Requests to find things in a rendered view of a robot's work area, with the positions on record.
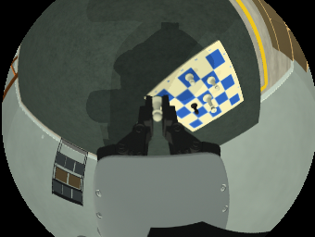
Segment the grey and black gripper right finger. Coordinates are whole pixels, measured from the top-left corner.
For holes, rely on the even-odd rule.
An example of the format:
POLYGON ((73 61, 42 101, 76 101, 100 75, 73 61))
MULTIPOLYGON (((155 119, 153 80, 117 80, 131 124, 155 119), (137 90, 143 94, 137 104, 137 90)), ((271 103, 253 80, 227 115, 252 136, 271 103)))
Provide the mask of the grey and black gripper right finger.
POLYGON ((170 106, 169 96, 162 96, 162 130, 169 142, 171 155, 209 152, 221 156, 221 148, 216 143, 200 142, 178 122, 175 106, 170 106), (192 153, 191 153, 192 152, 192 153))

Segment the blue and cream chessboard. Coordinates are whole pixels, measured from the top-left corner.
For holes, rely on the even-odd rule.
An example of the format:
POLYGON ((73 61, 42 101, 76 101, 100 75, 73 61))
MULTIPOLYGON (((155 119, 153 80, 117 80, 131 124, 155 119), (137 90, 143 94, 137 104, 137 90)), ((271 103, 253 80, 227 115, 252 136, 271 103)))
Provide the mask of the blue and cream chessboard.
POLYGON ((188 59, 147 95, 163 94, 169 96, 170 106, 175 106, 178 121, 191 131, 203 127, 244 101, 232 62, 220 40, 188 59), (185 79, 187 73, 193 74, 195 86, 185 79), (215 78, 220 91, 208 84, 210 76, 215 78), (203 101, 205 94, 211 94, 212 104, 217 108, 215 113, 211 113, 209 104, 203 101), (192 103, 197 103, 198 115, 191 108, 192 103))

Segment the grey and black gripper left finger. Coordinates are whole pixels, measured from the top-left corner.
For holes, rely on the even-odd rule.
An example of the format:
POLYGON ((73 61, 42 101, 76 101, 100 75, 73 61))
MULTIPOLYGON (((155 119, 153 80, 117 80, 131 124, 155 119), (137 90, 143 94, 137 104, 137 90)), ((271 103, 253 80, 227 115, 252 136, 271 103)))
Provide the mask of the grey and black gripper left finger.
POLYGON ((97 149, 97 162, 105 156, 147 156, 148 142, 153 136, 153 103, 152 96, 145 96, 145 106, 140 106, 138 123, 132 131, 117 144, 97 149))

